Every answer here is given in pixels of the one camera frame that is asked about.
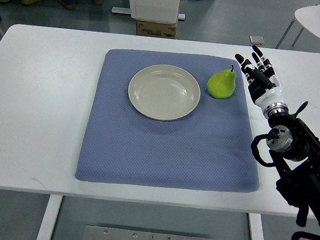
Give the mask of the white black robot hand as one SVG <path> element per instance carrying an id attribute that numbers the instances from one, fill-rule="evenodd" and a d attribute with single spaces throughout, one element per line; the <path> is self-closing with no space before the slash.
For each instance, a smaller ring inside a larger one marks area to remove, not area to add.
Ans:
<path id="1" fill-rule="evenodd" d="M 272 63 L 256 45 L 253 45 L 252 49 L 255 64 L 240 54 L 235 55 L 248 82 L 252 101 L 260 108 L 266 108 L 272 103 L 284 102 L 281 99 L 283 89 Z"/>

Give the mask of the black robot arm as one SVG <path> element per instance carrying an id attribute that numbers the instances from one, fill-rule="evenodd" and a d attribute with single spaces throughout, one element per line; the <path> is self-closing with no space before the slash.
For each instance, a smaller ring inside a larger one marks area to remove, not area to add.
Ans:
<path id="1" fill-rule="evenodd" d="M 263 113 L 270 131 L 253 139 L 253 156 L 262 166 L 277 169 L 276 189 L 297 207 L 296 224 L 305 227 L 312 211 L 320 227 L 320 141 L 285 103 L 267 105 Z M 320 235 L 298 231 L 291 238 L 301 239 L 320 240 Z"/>

